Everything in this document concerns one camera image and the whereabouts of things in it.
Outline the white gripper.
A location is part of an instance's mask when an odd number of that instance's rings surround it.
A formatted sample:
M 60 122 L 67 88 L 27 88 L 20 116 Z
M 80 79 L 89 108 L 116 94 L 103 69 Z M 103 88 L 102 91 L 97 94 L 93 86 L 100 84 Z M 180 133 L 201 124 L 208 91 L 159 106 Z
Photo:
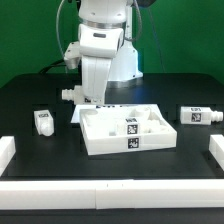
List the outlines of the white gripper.
M 82 88 L 84 96 L 89 100 L 104 98 L 111 64 L 123 44 L 123 36 L 122 28 L 79 26 Z

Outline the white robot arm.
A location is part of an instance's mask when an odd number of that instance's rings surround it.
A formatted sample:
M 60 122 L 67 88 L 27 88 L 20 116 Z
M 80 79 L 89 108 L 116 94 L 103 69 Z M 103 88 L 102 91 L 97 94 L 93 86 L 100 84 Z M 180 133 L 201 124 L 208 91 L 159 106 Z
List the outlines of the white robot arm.
M 107 86 L 126 86 L 143 76 L 132 42 L 142 32 L 140 7 L 156 0 L 81 0 L 79 52 L 83 95 L 103 102 Z

